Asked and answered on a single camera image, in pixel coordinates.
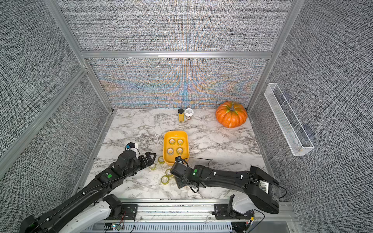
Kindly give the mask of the grey clear tape roll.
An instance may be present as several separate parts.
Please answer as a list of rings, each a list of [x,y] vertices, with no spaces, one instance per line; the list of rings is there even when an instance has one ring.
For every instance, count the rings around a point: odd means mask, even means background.
[[[168,148],[168,149],[167,149],[167,154],[168,154],[168,155],[173,155],[173,153],[174,153],[173,148]]]

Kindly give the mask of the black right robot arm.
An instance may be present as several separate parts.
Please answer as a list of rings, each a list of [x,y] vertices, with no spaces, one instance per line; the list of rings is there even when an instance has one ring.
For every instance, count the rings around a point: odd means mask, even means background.
[[[179,189],[189,186],[194,193],[200,188],[220,187],[247,195],[254,206],[269,214],[279,213],[279,182],[258,167],[244,171],[215,170],[207,166],[189,166],[180,156],[176,158],[170,173]]]

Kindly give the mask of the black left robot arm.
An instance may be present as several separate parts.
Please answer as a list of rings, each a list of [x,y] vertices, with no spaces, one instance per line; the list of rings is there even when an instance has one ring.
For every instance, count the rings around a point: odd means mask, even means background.
[[[24,219],[19,231],[21,233],[59,233],[78,214],[98,200],[108,204],[110,216],[122,216],[122,204],[110,192],[122,185],[126,178],[152,166],[155,159],[156,153],[153,152],[138,156],[133,150],[123,151],[117,161],[111,163],[68,200],[39,217],[30,215]]]

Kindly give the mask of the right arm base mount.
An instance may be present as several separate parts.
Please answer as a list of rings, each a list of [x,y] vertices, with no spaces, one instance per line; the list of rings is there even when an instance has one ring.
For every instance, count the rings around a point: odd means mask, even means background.
[[[215,204],[212,215],[216,219],[253,220],[255,205],[244,194],[231,195],[228,204]]]

